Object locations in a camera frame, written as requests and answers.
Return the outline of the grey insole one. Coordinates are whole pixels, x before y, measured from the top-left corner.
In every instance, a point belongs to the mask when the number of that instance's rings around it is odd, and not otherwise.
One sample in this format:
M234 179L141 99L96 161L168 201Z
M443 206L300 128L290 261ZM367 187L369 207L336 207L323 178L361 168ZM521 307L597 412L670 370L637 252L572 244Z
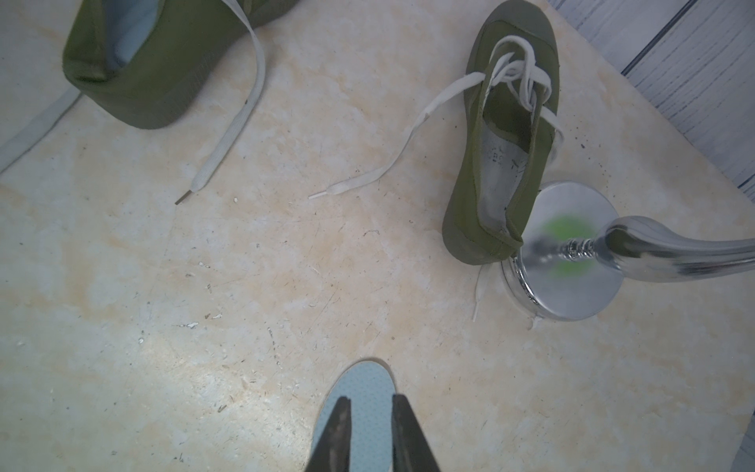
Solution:
M318 445L326 423L345 396L351 400L352 471L392 469L392 397L395 381L389 366L378 358L364 358L349 366L335 381L322 403L315 424L312 447Z

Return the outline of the olive green shoe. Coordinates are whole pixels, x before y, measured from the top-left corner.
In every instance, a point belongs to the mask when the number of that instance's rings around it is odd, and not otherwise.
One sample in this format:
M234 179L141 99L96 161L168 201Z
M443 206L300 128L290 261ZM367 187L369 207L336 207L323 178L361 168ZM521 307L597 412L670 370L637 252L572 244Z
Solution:
M135 128L154 130L180 118L210 72L242 35L252 38L253 88L195 175L188 194L206 187L260 100L267 61L255 29L287 14L293 1L85 1L62 56L70 83L56 102L1 147L7 170L41 141L81 96Z
M465 75L426 106L407 134L413 138L440 106L462 96L466 144L442 240L455 259L479 267L477 302L523 245L545 168L563 142L559 94L549 19L528 1L505 1L477 34Z

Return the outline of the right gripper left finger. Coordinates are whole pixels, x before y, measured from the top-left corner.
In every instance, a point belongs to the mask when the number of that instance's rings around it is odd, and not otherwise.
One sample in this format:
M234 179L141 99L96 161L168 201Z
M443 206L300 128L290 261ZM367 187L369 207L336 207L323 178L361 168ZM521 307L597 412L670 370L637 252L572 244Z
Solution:
M306 472L348 472L351 450L351 400L341 396L320 435Z

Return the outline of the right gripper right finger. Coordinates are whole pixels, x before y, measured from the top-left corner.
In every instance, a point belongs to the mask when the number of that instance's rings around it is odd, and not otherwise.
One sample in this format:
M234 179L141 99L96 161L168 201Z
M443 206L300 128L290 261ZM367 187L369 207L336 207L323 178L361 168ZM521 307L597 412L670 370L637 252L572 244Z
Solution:
M399 393L392 396L391 434L394 472L440 472L408 398Z

